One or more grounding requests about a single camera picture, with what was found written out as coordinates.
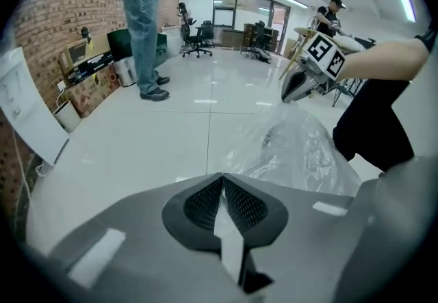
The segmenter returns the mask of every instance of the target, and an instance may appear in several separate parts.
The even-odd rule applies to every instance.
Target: black shoe
[[[158,76],[157,84],[164,85],[170,82],[170,77],[160,77]]]
[[[150,92],[149,94],[143,94],[140,93],[140,98],[143,100],[152,100],[152,101],[163,101],[166,100],[169,96],[169,92],[165,90],[161,90],[160,88],[157,88]]]

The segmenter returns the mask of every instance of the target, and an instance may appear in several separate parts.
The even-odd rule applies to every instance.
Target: whiteboard
[[[22,48],[1,57],[0,86],[0,107],[9,123],[35,153],[53,166],[68,134],[36,89]]]
[[[233,10],[214,10],[214,24],[219,26],[233,26]]]

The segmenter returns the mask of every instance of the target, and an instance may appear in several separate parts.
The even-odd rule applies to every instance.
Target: blue jeans
[[[157,48],[158,0],[123,0],[131,48],[136,65],[137,86],[143,94],[158,88],[154,70]]]

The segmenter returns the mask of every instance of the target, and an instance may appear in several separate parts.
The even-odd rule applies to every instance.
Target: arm
[[[327,17],[324,16],[324,14],[327,12],[326,8],[324,6],[321,6],[318,8],[318,13],[316,14],[316,18],[321,22],[325,23],[326,25],[331,25],[331,22]]]
[[[386,42],[347,56],[337,81],[345,78],[409,81],[428,56],[426,45],[419,39]]]
[[[316,18],[321,22],[325,23],[326,25],[331,25],[331,22],[320,12],[316,14]]]

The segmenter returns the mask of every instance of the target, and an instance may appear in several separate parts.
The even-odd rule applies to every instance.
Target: trash can
[[[122,87],[129,87],[137,83],[136,68],[131,59],[132,57],[127,57],[114,62],[114,70]]]
[[[79,114],[77,114],[71,101],[66,101],[59,106],[54,114],[69,133],[74,131],[81,122],[81,118],[79,117]]]

